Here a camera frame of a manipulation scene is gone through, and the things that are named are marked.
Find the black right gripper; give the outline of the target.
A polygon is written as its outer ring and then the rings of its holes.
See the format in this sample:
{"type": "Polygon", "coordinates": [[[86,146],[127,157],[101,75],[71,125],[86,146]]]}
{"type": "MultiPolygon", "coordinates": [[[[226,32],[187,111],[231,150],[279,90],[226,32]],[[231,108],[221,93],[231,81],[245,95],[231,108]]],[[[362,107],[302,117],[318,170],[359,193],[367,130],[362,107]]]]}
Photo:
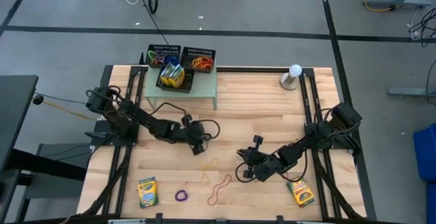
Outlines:
{"type": "Polygon", "coordinates": [[[267,155],[265,153],[254,153],[259,151],[263,139],[264,138],[260,135],[254,135],[254,147],[249,146],[246,149],[239,149],[236,151],[243,159],[243,162],[236,167],[236,171],[238,172],[242,165],[247,166],[247,169],[243,171],[243,178],[252,179],[254,174],[259,181],[265,182],[273,174],[281,172],[283,161],[280,157],[274,154],[267,155]]]}

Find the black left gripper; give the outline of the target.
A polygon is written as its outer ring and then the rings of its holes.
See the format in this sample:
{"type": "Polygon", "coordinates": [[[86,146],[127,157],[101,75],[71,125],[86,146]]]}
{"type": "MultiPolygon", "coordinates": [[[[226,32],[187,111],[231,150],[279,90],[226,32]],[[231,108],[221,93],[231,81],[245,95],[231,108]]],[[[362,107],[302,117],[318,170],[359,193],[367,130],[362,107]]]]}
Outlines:
{"type": "Polygon", "coordinates": [[[187,143],[192,146],[191,150],[194,155],[199,155],[205,151],[202,143],[207,141],[208,136],[205,133],[204,126],[201,122],[193,121],[190,114],[184,115],[181,119],[185,126],[187,134],[187,143]]]}

